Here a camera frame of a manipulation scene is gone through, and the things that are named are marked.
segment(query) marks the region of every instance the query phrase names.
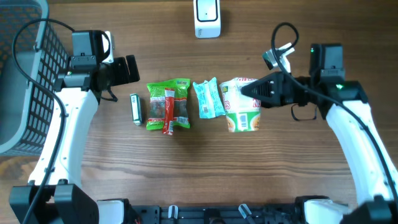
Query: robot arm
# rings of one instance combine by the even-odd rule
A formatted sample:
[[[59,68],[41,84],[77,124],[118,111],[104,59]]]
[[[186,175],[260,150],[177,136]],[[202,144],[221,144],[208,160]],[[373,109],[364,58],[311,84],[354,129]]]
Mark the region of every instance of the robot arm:
[[[278,62],[276,57],[270,57],[274,55],[272,49],[263,58],[268,65],[272,65],[270,69],[275,65],[284,66],[287,64],[284,54],[288,50],[291,49],[277,50],[280,51]],[[302,202],[302,221],[309,224],[361,223],[365,220],[378,223],[395,219],[397,171],[376,131],[368,98],[361,85],[356,81],[345,81],[343,47],[340,44],[313,44],[310,77],[294,78],[286,68],[281,70],[242,87],[242,94],[261,100],[261,106],[265,108],[290,104],[305,106],[307,103],[317,105],[322,118],[327,120],[343,148],[359,204],[359,208],[352,211],[329,199],[305,199]]]
[[[393,181],[397,182],[397,170],[376,131],[369,104],[360,100],[344,101],[343,104],[356,113],[371,130],[381,148]],[[387,186],[386,175],[378,159],[379,156],[368,135],[358,122],[343,108],[336,105],[330,108],[326,120],[336,134],[347,159],[354,179],[358,205],[361,206],[378,200],[377,198],[380,198],[380,196],[385,201],[394,201],[392,192]],[[340,223],[343,216],[350,213],[352,213],[352,209],[349,207],[334,203],[328,199],[314,199],[304,203],[305,220],[309,224]],[[355,218],[357,222],[361,222],[359,217]]]
[[[46,184],[57,185],[62,181],[81,187],[81,160],[83,159],[88,129],[98,109],[98,102],[91,90],[82,91],[80,88],[64,88],[56,94],[62,100],[67,111],[65,122],[65,130],[67,131],[65,131],[60,143],[54,171]],[[48,166],[50,155],[54,150],[60,120],[59,105],[55,101],[49,133],[40,159],[29,177],[28,183],[30,184],[40,185],[42,183],[45,174],[44,169]]]

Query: wood grain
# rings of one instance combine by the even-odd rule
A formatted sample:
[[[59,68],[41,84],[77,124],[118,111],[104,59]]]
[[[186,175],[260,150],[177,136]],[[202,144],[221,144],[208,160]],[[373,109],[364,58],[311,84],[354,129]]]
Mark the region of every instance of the wood grain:
[[[222,33],[199,40],[190,1],[50,5],[50,17],[79,29],[110,30],[116,56],[134,54],[141,80],[113,88],[117,103],[102,101],[91,123],[83,158],[83,189],[94,199],[128,198],[135,205],[237,205],[292,202],[307,194],[355,204],[352,176],[326,121],[295,122],[290,108],[262,110],[260,131],[228,133],[224,117],[198,116],[190,89],[191,129],[173,136],[146,131],[131,121],[129,94],[149,112],[146,83],[191,78],[261,78],[269,73],[261,54],[273,28],[289,21],[300,41],[289,56],[295,76],[306,76],[311,43],[341,42],[346,77],[368,94],[379,134],[398,162],[398,2],[227,1]],[[57,28],[70,48],[70,34]],[[281,30],[277,45],[293,40]],[[311,116],[313,105],[299,108]],[[13,185],[24,185],[35,157],[0,158],[0,223],[15,223],[8,205]]]
[[[167,1],[189,1],[192,0],[47,0],[49,4],[65,3],[97,3],[97,2],[167,2]]]

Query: green light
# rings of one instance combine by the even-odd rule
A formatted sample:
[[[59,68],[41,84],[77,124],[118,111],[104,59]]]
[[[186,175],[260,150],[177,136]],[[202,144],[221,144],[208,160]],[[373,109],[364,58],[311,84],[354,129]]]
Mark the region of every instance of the green light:
[[[342,84],[336,84],[337,89],[342,89],[344,86]]]

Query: small white box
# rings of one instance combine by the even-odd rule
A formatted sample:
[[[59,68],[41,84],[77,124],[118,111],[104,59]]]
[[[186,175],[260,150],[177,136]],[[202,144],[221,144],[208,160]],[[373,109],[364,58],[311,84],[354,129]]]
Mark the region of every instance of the small white box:
[[[195,35],[198,38],[218,37],[221,34],[220,0],[193,0]]]
[[[132,121],[134,124],[140,126],[142,125],[142,116],[141,116],[141,102],[139,96],[136,93],[130,94],[131,101],[131,112],[132,112]]]

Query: plastic basket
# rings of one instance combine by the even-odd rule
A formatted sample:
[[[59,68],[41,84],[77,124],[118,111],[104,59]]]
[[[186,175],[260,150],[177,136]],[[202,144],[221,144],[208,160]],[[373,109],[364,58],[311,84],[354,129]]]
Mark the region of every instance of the plastic basket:
[[[28,82],[12,60],[18,29],[32,19],[48,18],[44,0],[0,0],[0,156],[34,156],[42,152],[53,98]],[[49,22],[31,25],[18,38],[17,58],[30,76],[52,90],[67,52]]]

